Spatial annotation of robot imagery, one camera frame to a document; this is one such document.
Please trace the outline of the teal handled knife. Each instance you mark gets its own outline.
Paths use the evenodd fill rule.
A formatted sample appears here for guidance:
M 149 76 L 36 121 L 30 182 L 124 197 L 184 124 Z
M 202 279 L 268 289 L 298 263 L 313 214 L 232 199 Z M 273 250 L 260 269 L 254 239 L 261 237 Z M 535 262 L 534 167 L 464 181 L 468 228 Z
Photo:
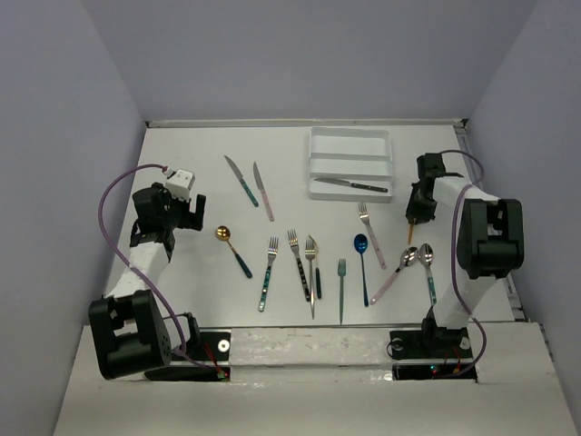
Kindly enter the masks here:
M 246 183 L 246 181 L 243 177 L 243 174 L 241 173 L 237 164 L 228 155 L 224 155 L 223 157 L 226 160 L 226 162 L 228 163 L 228 165 L 231 167 L 234 175 L 236 176 L 237 180 L 240 182 L 243 190 L 245 191 L 245 193 L 247 194 L 247 196 L 251 200 L 251 203 L 253 204 L 253 206 L 258 207 L 259 203 L 258 203 L 256 197 L 254 196 L 253 192 L 251 191 L 249 185 Z

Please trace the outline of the black handled knife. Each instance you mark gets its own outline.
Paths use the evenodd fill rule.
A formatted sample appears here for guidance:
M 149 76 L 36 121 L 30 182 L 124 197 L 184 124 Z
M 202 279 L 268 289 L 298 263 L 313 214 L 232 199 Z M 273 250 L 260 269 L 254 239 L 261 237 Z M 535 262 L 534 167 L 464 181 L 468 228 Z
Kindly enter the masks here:
M 377 192 L 377 193 L 388 193 L 389 192 L 389 188 L 375 186 L 375 185 L 369 185 L 369 184 L 363 184 L 363 183 L 353 183 L 353 182 L 349 182 L 347 180 L 341 180 L 341 179 L 336 179 L 336 178 L 315 178 L 314 180 L 316 182 L 335 184 L 335 185 L 339 185 L 339 186 L 346 186 L 346 187 L 350 187 L 353 189 L 372 191 L 372 192 Z

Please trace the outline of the pink handled knife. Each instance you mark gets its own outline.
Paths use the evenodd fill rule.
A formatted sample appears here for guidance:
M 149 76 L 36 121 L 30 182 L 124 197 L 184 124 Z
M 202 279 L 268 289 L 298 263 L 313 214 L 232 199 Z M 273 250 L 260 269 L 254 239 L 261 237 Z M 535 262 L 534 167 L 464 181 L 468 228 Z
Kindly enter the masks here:
M 256 163 L 253 164 L 253 175 L 254 175 L 255 183 L 256 183 L 258 190 L 261 194 L 261 197 L 262 197 L 262 200 L 264 203 L 264 207 L 265 207 L 266 213 L 269 217 L 269 220 L 271 222 L 274 222 L 275 218 L 273 215 L 273 211 L 271 209 L 271 203 L 269 201 L 269 198 L 268 198 L 268 195 L 266 193 L 263 181 L 261 179 L 260 170 L 259 170 L 258 165 Z

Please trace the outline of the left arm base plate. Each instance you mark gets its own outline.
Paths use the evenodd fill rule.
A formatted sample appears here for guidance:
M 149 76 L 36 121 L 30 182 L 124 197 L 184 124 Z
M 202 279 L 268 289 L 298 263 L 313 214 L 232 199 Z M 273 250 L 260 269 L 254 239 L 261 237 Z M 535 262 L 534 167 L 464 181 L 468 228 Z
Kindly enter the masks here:
M 231 331 L 202 330 L 201 342 L 187 342 L 187 358 L 174 355 L 169 366 L 145 372 L 150 382 L 228 382 Z

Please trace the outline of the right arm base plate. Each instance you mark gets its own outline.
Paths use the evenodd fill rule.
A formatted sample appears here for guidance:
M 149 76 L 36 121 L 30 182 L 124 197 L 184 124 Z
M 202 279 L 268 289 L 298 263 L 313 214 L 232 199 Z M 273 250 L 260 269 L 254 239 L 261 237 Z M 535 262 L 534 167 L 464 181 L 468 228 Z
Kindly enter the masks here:
M 468 330 L 445 330 L 429 338 L 421 330 L 396 330 L 389 334 L 386 352 L 395 381 L 464 379 L 476 381 Z

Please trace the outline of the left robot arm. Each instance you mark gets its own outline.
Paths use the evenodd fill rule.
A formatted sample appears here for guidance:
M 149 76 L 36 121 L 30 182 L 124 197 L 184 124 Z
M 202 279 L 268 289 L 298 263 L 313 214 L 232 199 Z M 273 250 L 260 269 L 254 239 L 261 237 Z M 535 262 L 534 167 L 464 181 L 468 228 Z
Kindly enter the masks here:
M 193 173 L 179 170 L 164 183 L 135 192 L 137 218 L 130 235 L 125 269 L 113 289 L 91 302 L 88 315 L 98 366 L 106 380 L 169 366 L 172 352 L 195 356 L 201 336 L 181 327 L 171 337 L 158 307 L 167 301 L 154 289 L 172 259 L 176 229 L 200 231 L 206 197 L 190 210 Z

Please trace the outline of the spoon pink handle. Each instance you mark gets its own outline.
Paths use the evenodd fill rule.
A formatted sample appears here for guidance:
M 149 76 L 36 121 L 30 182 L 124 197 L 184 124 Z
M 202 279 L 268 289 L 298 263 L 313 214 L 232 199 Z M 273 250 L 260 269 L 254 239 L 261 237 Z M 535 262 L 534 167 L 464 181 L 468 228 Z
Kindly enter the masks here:
M 378 289 L 378 291 L 371 297 L 369 304 L 374 305 L 379 301 L 383 294 L 388 290 L 388 288 L 396 281 L 399 274 L 407 267 L 412 265 L 418 259 L 418 248 L 416 246 L 410 246 L 407 248 L 399 259 L 399 266 L 396 268 L 393 274 L 383 283 L 383 285 Z

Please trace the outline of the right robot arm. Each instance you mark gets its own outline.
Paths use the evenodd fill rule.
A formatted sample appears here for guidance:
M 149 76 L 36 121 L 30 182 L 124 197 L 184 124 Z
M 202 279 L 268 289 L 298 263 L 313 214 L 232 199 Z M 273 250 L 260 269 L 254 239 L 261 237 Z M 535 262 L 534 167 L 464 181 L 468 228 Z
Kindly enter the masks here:
M 451 284 L 422 321 L 419 348 L 438 356 L 458 346 L 462 331 L 487 291 L 519 269 L 525 258 L 522 204 L 477 188 L 469 179 L 446 169 L 443 153 L 417 159 L 418 180 L 406 209 L 411 224 L 436 218 L 439 204 L 453 209 Z

